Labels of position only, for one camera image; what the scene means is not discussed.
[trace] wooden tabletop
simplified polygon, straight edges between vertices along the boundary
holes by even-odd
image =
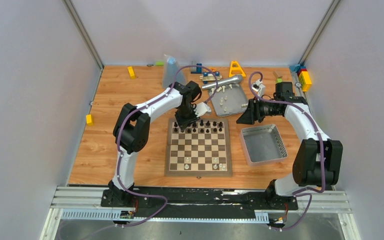
[[[114,176],[117,161],[113,129],[120,110],[126,103],[140,104],[163,91],[163,67],[134,66],[133,69],[136,79],[130,79],[127,66],[106,66],[104,68],[90,111],[94,125],[87,125],[84,130],[70,175],[70,184],[108,184]],[[228,67],[217,67],[216,70],[226,78],[229,76]],[[273,71],[280,72],[284,81],[292,81],[288,68],[244,67],[243,70],[247,77],[242,81],[241,86],[248,98],[253,96],[247,86],[248,76],[254,71],[263,73],[265,93],[269,95],[273,95],[275,91],[276,80]],[[203,84],[199,80],[199,74],[190,74],[186,70],[184,73],[188,81]],[[208,91],[205,90],[198,102],[204,101],[208,97]],[[245,159],[239,136],[242,128],[248,128],[251,125],[236,124],[236,120],[240,116],[237,114],[227,117],[233,176],[202,177],[200,179],[189,176],[165,176],[168,121],[174,117],[174,114],[175,109],[163,114],[151,124],[148,143],[137,157],[134,171],[136,186],[265,189],[272,179],[282,178],[292,171],[292,164],[300,141],[291,124],[282,116],[274,116],[266,117],[262,123],[257,122],[254,125],[277,125],[286,146],[288,158],[283,162],[250,167]],[[208,118],[213,117],[217,117],[214,111]]]

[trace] plastic bag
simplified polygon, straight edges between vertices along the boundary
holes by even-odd
[[[166,89],[174,82],[176,72],[180,69],[180,66],[176,58],[164,54],[165,63],[164,63],[164,72],[162,77],[162,88]],[[177,74],[176,82],[186,85],[186,77],[183,71],[180,71]]]

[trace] blue block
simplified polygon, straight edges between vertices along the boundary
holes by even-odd
[[[191,74],[202,74],[203,73],[203,68],[202,67],[196,67],[196,71],[190,71]]]
[[[295,65],[290,65],[289,66],[289,71],[291,73],[296,73],[300,69],[301,65],[295,64]]]

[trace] gray wall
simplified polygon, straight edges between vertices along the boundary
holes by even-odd
[[[295,64],[331,0],[73,0],[106,65]]]
[[[315,118],[344,146],[338,186],[362,239],[384,239],[384,1],[344,0],[306,65]]]
[[[0,239],[39,238],[98,78],[62,1],[0,1]]]

